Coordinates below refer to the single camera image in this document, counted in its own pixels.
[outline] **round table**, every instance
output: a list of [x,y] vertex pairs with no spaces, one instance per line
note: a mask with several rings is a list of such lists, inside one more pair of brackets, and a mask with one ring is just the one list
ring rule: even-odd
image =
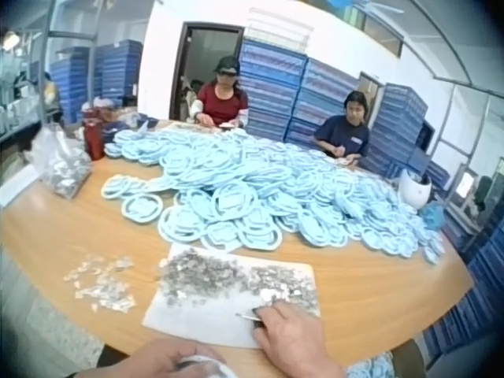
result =
[[[148,179],[159,168],[104,158],[72,201],[35,183],[2,214],[2,238],[28,279],[56,308],[104,343],[132,353],[161,334],[142,326],[157,289],[159,261],[170,245],[155,224],[140,226],[120,214],[120,202],[100,196],[103,183],[122,173]],[[418,335],[455,305],[473,282],[454,248],[437,266],[416,254],[410,260],[371,252],[360,243],[343,249],[316,249],[298,235],[285,235],[274,253],[240,254],[308,263],[317,281],[327,348],[343,365],[370,358]],[[129,256],[135,266],[121,273],[131,284],[137,306],[129,313],[99,309],[75,299],[75,288],[63,277],[88,254]],[[242,378],[280,376],[259,350],[217,346]]]

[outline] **baseball cap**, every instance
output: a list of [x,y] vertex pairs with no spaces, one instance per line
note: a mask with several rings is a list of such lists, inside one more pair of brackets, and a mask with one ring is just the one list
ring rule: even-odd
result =
[[232,55],[229,57],[223,57],[219,60],[215,70],[216,72],[225,75],[239,75],[239,61]]

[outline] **person's hand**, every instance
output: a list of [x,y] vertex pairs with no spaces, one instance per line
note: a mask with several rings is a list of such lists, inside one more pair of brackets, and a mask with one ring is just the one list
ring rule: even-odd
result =
[[345,154],[345,146],[334,147],[331,151],[337,158],[342,158]]
[[345,376],[325,350],[320,318],[286,302],[261,307],[255,313],[265,326],[254,329],[254,338],[270,361],[290,378]]
[[232,124],[235,128],[239,128],[239,120],[230,120],[230,124]]
[[81,372],[76,378],[206,378],[219,373],[212,362],[202,362],[178,370],[182,358],[196,354],[223,361],[209,346],[185,339],[158,339],[141,348],[125,360],[108,368]]
[[350,154],[350,155],[347,155],[345,158],[348,161],[348,164],[350,165],[350,164],[354,164],[357,162],[358,155],[357,154]]
[[196,120],[198,120],[200,124],[206,127],[215,126],[212,117],[208,114],[200,113],[196,116]]

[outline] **woman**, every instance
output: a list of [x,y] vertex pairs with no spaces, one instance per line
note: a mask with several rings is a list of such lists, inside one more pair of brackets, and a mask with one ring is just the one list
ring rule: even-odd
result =
[[367,154],[369,129],[364,124],[368,101],[364,93],[352,91],[345,100],[346,115],[328,118],[313,135],[313,141],[332,158],[346,158],[350,164]]
[[51,79],[48,72],[44,75],[44,102],[46,103],[47,116],[56,123],[59,123],[63,128],[65,122],[63,121],[63,111],[60,104],[60,91],[57,89],[56,83]]
[[213,128],[222,124],[243,128],[249,119],[248,97],[238,87],[239,61],[223,57],[217,68],[217,78],[205,84],[191,105],[191,118],[203,126]]

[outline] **white paper sheet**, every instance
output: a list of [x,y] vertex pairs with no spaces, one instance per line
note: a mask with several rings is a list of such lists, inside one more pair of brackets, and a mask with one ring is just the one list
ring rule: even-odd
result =
[[[190,248],[183,244],[172,244],[169,260]],[[208,254],[225,260],[236,260],[245,268],[254,266],[279,265],[296,269],[315,279],[310,265],[282,261],[248,258],[233,254],[213,254],[208,250],[195,248],[201,254]],[[143,318],[143,325],[169,335],[196,339],[202,343],[227,347],[258,348],[252,337],[253,322],[237,317],[236,313],[253,315],[251,309],[264,305],[264,301],[250,292],[236,290],[229,298],[206,299],[204,304],[194,305],[203,297],[190,297],[182,305],[168,306],[166,299],[157,290],[149,309]]]
[[24,189],[39,178],[33,165],[27,165],[0,187],[0,207],[7,207]]

